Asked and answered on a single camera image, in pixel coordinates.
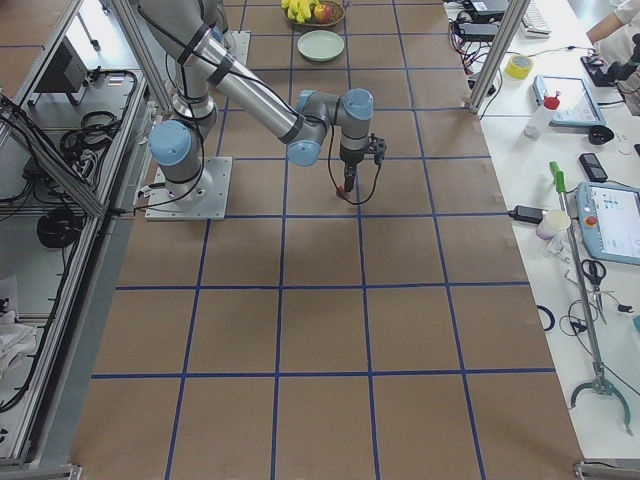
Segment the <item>yellow tape roll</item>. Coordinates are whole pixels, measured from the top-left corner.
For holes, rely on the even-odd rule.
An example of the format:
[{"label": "yellow tape roll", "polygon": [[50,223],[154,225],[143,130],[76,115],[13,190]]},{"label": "yellow tape roll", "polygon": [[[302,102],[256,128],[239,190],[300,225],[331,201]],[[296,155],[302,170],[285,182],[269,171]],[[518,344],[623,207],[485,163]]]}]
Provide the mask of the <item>yellow tape roll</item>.
[{"label": "yellow tape roll", "polygon": [[510,77],[522,80],[533,68],[533,60],[524,55],[512,55],[504,69],[505,73]]}]

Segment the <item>person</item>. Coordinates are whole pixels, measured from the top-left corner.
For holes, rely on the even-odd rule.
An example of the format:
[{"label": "person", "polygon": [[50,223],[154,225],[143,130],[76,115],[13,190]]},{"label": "person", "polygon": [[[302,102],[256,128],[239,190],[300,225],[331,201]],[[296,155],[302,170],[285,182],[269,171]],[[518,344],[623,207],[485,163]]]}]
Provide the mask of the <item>person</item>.
[{"label": "person", "polygon": [[[627,0],[591,28],[587,37],[596,53],[609,65],[613,62],[625,64],[635,48],[632,37],[636,33],[640,33],[640,0]],[[640,115],[640,72],[636,71],[618,83],[631,113]]]}]

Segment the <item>sleeve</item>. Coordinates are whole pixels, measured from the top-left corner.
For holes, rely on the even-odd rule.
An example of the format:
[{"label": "sleeve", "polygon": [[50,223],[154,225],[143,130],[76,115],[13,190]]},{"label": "sleeve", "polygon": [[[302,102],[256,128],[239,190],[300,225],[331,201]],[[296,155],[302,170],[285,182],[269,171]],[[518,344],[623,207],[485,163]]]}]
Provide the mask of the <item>sleeve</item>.
[{"label": "sleeve", "polygon": [[627,0],[620,4],[613,14],[626,25],[631,22],[638,12],[640,12],[640,0]]}]

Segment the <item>blue joint cap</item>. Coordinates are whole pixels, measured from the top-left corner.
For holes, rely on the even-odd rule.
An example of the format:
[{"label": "blue joint cap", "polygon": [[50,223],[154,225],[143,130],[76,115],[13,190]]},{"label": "blue joint cap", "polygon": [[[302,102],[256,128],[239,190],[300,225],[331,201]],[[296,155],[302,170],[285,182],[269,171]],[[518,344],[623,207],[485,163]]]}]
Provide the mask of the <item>blue joint cap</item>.
[{"label": "blue joint cap", "polygon": [[373,116],[373,95],[364,88],[354,88],[344,95],[344,109],[357,120],[371,120]]},{"label": "blue joint cap", "polygon": [[299,167],[310,167],[320,155],[320,144],[312,140],[298,140],[287,146],[287,158]]},{"label": "blue joint cap", "polygon": [[218,27],[211,29],[211,35],[213,35],[213,38],[215,38],[218,43],[222,43],[222,32]]},{"label": "blue joint cap", "polygon": [[191,132],[176,120],[167,120],[151,130],[149,149],[163,167],[178,165],[191,150]]},{"label": "blue joint cap", "polygon": [[296,104],[296,112],[302,112],[302,109],[307,104],[309,97],[313,95],[317,90],[302,90],[298,95],[298,103]]}]

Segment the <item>tablet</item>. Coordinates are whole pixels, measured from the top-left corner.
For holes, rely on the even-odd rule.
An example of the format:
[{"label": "tablet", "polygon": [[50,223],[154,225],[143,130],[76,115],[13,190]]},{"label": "tablet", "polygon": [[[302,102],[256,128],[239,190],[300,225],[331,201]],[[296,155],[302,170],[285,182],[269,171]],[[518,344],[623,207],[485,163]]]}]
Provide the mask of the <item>tablet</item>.
[{"label": "tablet", "polygon": [[533,91],[538,105],[542,104],[545,96],[555,96],[556,92],[560,92],[560,107],[553,115],[551,125],[591,127],[606,123],[584,78],[536,75],[533,79]]},{"label": "tablet", "polygon": [[640,265],[640,190],[583,182],[576,191],[576,205],[589,255]]}]

